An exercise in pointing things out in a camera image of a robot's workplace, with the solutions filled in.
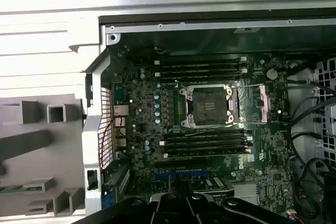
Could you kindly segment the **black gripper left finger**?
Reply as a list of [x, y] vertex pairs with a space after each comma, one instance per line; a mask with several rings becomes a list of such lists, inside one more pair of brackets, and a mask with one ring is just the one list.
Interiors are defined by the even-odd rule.
[[169, 223], [181, 203], [181, 176], [169, 177], [169, 189], [158, 201], [150, 203], [140, 197], [127, 198], [108, 208], [86, 216], [76, 223]]

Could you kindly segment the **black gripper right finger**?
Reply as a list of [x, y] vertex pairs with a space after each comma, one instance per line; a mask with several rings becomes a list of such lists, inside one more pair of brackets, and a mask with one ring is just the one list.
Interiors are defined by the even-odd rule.
[[181, 177], [181, 190], [196, 223], [295, 223], [240, 198], [226, 198], [220, 205], [210, 202], [204, 195], [193, 192], [189, 176]]

